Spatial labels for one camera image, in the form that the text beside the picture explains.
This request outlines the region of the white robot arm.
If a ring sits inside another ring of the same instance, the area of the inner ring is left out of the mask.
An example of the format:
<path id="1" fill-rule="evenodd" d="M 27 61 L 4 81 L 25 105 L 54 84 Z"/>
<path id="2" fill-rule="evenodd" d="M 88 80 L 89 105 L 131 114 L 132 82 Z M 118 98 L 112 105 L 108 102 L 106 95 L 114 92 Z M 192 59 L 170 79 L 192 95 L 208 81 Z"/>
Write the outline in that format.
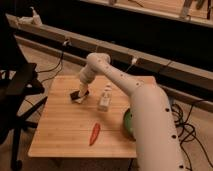
<path id="1" fill-rule="evenodd" d="M 98 73 L 130 97 L 139 171 L 185 171 L 177 130 L 165 91 L 113 67 L 106 53 L 90 53 L 80 82 L 90 84 Z"/>

